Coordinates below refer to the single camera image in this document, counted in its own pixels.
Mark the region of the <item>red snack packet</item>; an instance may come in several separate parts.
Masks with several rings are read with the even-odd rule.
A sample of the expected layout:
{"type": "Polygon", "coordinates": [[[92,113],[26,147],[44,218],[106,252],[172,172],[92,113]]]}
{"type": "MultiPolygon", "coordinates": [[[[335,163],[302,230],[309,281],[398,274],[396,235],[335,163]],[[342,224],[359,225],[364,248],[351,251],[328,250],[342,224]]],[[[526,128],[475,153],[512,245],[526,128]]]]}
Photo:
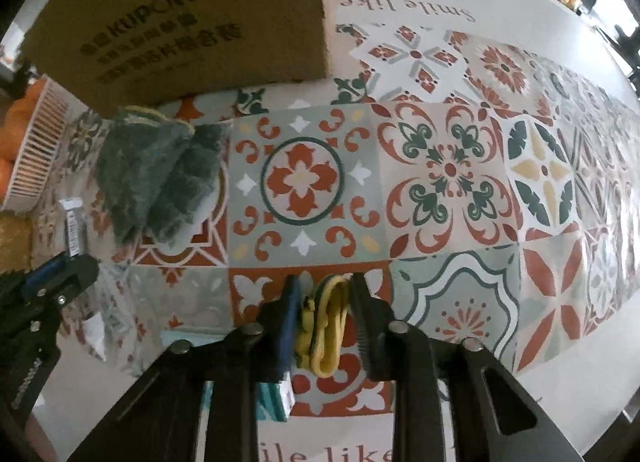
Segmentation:
{"type": "Polygon", "coordinates": [[[80,197],[59,200],[65,217],[65,244],[68,257],[88,252],[88,228],[84,202],[80,197]]]}

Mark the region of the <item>woven straw box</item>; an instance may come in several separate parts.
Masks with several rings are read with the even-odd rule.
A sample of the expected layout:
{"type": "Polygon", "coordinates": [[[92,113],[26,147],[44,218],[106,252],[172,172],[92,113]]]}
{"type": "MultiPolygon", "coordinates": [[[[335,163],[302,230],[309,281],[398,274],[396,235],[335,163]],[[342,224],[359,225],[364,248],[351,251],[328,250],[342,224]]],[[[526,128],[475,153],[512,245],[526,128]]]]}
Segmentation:
{"type": "Polygon", "coordinates": [[[0,215],[0,272],[26,270],[32,260],[32,222],[10,213],[0,215]]]}

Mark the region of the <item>blue tissue pack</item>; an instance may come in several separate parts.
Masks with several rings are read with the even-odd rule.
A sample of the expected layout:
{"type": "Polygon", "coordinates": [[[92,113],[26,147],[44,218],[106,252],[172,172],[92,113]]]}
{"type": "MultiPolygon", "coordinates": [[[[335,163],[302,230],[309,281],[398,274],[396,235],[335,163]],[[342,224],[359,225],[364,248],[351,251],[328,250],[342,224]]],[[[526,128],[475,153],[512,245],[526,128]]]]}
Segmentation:
{"type": "MultiPolygon", "coordinates": [[[[160,332],[160,341],[169,347],[176,341],[190,341],[200,347],[222,341],[224,335],[218,333],[200,333],[190,330],[165,330],[160,332]]],[[[295,406],[295,396],[291,372],[283,375],[277,383],[259,383],[257,388],[257,419],[259,421],[286,422],[295,406]]]]}

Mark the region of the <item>dark green fuzzy cloth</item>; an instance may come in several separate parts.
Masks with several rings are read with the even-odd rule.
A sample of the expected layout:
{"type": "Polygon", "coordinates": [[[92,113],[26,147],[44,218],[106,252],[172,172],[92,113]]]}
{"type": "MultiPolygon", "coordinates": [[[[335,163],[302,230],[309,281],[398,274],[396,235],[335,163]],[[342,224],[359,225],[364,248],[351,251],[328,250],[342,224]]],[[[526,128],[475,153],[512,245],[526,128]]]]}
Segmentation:
{"type": "Polygon", "coordinates": [[[115,241],[129,245],[147,232],[174,243],[215,191],[229,131],[142,106],[120,108],[94,170],[115,241]]]}

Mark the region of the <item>orange fruit front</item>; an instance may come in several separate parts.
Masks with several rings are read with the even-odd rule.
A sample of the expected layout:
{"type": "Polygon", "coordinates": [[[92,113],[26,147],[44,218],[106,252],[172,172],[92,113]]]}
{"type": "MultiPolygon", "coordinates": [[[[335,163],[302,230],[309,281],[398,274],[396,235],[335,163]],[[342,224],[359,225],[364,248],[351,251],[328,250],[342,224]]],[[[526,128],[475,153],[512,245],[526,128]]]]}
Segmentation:
{"type": "Polygon", "coordinates": [[[23,119],[6,121],[1,127],[0,153],[2,159],[13,162],[20,153],[28,124],[23,119]]]}

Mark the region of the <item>orange fruit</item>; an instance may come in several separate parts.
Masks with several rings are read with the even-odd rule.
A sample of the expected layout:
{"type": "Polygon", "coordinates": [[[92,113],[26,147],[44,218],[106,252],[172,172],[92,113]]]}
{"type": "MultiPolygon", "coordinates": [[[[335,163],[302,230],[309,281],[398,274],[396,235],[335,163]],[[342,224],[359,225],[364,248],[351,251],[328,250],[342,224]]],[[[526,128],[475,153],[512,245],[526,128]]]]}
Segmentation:
{"type": "Polygon", "coordinates": [[[46,84],[47,78],[40,77],[27,88],[23,98],[18,99],[11,105],[6,112],[7,126],[28,124],[46,84]]]}
{"type": "Polygon", "coordinates": [[[2,159],[13,162],[20,153],[28,124],[23,119],[6,121],[1,127],[0,153],[2,159]]]}

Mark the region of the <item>orange fruit back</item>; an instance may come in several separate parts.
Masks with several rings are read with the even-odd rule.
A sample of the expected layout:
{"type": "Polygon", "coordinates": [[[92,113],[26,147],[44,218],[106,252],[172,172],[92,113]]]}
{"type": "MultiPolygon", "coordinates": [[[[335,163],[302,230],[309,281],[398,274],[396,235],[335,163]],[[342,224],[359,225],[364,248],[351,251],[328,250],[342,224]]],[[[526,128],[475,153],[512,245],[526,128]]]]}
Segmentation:
{"type": "Polygon", "coordinates": [[[27,88],[23,98],[18,99],[11,105],[6,112],[7,126],[28,124],[46,84],[47,78],[40,77],[27,88]]]}

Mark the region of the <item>white plastic fruit basket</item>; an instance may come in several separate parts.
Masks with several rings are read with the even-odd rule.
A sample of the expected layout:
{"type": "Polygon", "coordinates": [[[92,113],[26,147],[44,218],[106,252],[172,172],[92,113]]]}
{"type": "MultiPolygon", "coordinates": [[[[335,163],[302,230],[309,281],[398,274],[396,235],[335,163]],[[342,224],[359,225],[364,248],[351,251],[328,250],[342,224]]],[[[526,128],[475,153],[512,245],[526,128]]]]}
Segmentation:
{"type": "Polygon", "coordinates": [[[70,109],[67,92],[47,76],[15,161],[1,157],[1,210],[28,213],[38,203],[60,148],[70,109]]]}

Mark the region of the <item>patterned table runner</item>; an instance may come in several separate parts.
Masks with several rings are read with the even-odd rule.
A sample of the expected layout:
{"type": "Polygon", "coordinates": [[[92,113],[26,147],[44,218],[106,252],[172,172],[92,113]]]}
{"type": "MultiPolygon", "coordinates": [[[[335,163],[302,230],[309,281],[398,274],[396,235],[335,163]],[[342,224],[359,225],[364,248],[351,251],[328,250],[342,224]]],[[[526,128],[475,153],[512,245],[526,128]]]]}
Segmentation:
{"type": "Polygon", "coordinates": [[[36,211],[32,258],[84,202],[97,327],[65,331],[142,372],[169,330],[224,332],[296,275],[361,271],[399,318],[473,336],[512,372],[559,356],[639,286],[639,107],[550,58],[442,28],[337,27],[334,78],[186,98],[228,128],[216,185],[171,241],[114,237],[94,166],[110,124],[80,108],[36,211]]]}

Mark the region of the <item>brown cardboard box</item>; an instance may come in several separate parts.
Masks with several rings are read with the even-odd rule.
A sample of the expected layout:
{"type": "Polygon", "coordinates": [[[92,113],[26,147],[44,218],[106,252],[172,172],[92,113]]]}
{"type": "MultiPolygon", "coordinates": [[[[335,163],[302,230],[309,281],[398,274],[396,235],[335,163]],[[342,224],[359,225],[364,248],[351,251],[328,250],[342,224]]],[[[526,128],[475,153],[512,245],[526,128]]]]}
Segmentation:
{"type": "Polygon", "coordinates": [[[188,94],[325,78],[337,0],[50,0],[26,58],[103,116],[188,94]]]}

